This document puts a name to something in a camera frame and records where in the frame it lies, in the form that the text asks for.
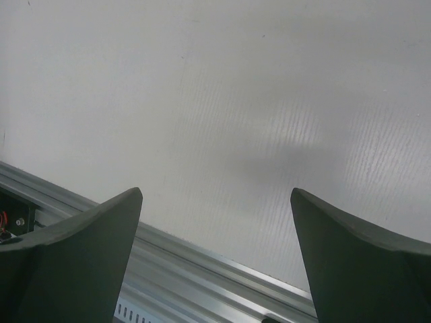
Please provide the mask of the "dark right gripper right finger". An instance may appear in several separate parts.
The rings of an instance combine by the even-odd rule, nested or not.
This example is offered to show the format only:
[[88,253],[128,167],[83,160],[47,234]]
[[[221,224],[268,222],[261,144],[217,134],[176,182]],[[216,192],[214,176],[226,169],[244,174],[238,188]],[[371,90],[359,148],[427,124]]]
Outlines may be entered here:
[[429,322],[430,244],[295,188],[290,202],[319,322]]

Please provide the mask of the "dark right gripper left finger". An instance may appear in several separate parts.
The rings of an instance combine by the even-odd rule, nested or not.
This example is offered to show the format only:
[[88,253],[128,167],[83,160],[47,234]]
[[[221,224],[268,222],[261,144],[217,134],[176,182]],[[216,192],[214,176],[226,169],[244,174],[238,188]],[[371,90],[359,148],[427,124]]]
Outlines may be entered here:
[[131,188],[1,244],[2,322],[112,322],[143,197]]

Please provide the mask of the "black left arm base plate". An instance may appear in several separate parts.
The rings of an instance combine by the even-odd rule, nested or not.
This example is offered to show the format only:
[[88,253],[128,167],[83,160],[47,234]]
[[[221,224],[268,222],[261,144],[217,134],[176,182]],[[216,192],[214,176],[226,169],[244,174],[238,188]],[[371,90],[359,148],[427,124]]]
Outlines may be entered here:
[[1,190],[1,243],[34,231],[36,205]]

